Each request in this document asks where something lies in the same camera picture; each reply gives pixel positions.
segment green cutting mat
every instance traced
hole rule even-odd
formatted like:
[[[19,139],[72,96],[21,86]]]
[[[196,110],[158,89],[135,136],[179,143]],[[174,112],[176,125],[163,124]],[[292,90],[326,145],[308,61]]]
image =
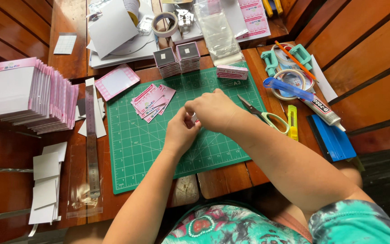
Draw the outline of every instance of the green cutting mat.
[[[246,67],[246,62],[235,66]],[[151,83],[176,90],[163,115],[157,115],[149,124],[136,113],[130,101]],[[216,68],[173,76],[164,80],[139,84],[107,102],[109,144],[111,148],[112,182],[114,194],[135,189],[150,169],[163,148],[168,121],[186,101],[204,92],[222,89],[237,105],[244,108],[237,94],[258,110],[264,112],[260,94],[251,74],[247,80],[216,78]],[[193,175],[210,169],[249,160],[250,157],[230,138],[208,131],[199,132],[192,147],[177,164],[174,178]]]

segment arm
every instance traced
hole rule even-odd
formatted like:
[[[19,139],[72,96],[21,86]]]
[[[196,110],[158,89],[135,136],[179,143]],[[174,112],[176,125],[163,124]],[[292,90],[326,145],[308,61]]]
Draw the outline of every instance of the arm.
[[[238,143],[273,185],[306,216],[344,199],[372,202],[320,155],[241,109],[220,89],[188,101],[185,108],[195,112],[205,128],[221,132]]]
[[[169,121],[163,150],[116,215],[103,240],[104,244],[155,241],[176,165],[201,127],[200,123],[193,126],[189,121],[184,108]]]

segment pink box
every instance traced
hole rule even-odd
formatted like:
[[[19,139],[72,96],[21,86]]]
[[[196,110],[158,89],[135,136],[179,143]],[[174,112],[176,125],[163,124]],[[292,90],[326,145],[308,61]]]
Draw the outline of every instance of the pink box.
[[[228,65],[218,65],[216,66],[216,76],[218,78],[246,80],[248,77],[248,69]]]

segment tie-dye shirt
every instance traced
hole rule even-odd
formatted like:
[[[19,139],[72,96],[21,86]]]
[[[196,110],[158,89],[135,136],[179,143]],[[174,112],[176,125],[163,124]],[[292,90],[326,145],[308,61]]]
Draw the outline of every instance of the tie-dye shirt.
[[[374,203],[344,200],[311,216],[313,243],[390,244],[390,218]],[[209,205],[190,211],[164,244],[305,244],[296,231],[236,205]]]

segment scissors handle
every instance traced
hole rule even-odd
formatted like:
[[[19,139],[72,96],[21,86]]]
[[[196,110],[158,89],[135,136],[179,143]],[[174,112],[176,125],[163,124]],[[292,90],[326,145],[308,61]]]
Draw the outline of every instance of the scissors handle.
[[[279,122],[281,122],[282,124],[285,125],[285,127],[287,128],[287,130],[285,130],[285,132],[280,131],[280,130],[279,130],[279,129],[270,121],[270,119],[269,119],[268,116],[269,116],[269,117],[275,117],[276,119],[278,119]],[[268,123],[268,125],[270,125],[270,126],[273,127],[275,130],[277,130],[277,131],[279,131],[279,132],[281,132],[281,133],[283,133],[283,134],[287,134],[287,133],[288,133],[288,130],[290,130],[290,126],[288,125],[288,123],[287,123],[285,120],[283,120],[281,117],[279,117],[278,115],[276,115],[276,114],[264,112],[264,113],[261,113],[261,117],[264,119],[264,121],[266,121],[266,122]]]

